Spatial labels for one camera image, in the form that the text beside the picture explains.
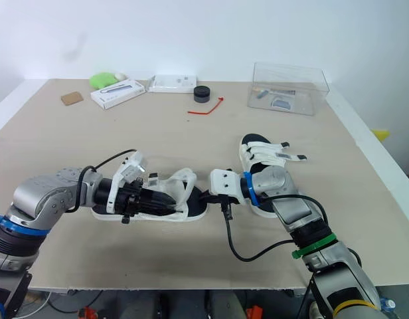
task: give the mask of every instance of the beige table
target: beige table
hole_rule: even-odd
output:
[[[238,143],[255,132],[309,160],[289,163],[296,185],[320,200],[338,237],[359,252],[376,285],[409,283],[409,222],[333,111],[316,116],[246,107],[246,83],[207,83],[214,101],[209,116],[187,114],[214,104],[195,104],[188,94],[144,94],[103,111],[89,98],[86,80],[50,80],[0,131],[0,213],[16,186],[33,175],[94,165],[128,148],[141,150],[147,169],[167,177],[190,167],[208,187],[214,168],[241,171]],[[72,91],[83,102],[64,106]],[[103,168],[111,177],[119,165]],[[250,256],[289,236],[277,219],[234,206],[232,234]],[[293,244],[252,263],[230,252],[218,205],[191,223],[103,222],[88,209],[66,214],[41,247],[32,268],[35,288],[293,288],[310,273],[292,259]]]

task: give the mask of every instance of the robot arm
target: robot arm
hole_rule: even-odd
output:
[[[32,278],[28,270],[63,213],[79,206],[111,207],[110,213],[129,222],[139,211],[157,216],[175,212],[172,197],[142,188],[141,172],[143,158],[135,152],[121,164],[113,181],[94,168],[64,168],[55,175],[30,178],[16,188],[13,203],[0,216],[0,318],[17,313]]]
[[[230,170],[216,169],[210,174],[210,193],[229,196],[230,202],[268,201],[313,273],[311,289],[325,318],[386,318],[371,280],[356,258],[338,241],[312,202],[303,198],[277,198],[298,195],[293,180],[282,166],[272,165],[253,175],[240,177]]]

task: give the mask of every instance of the white box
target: white box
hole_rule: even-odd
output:
[[[101,90],[91,92],[91,99],[107,110],[143,93],[145,93],[144,86],[129,78]]]
[[[147,91],[158,93],[193,93],[197,86],[194,75],[157,74],[149,79]]]

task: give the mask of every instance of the red wire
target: red wire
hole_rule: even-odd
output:
[[[213,107],[213,109],[210,110],[209,112],[194,112],[194,111],[188,111],[187,113],[189,113],[189,114],[197,114],[197,115],[207,115],[207,114],[210,114],[210,113],[213,112],[213,110],[214,110],[215,108],[217,108],[217,107],[219,106],[219,104],[222,103],[222,101],[224,100],[224,97],[221,96],[221,97],[218,98],[218,99],[219,99],[219,102],[216,103],[216,105]]]

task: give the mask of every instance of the transparent container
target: transparent container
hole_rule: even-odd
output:
[[[322,70],[257,62],[248,105],[251,108],[314,115],[328,92]]]

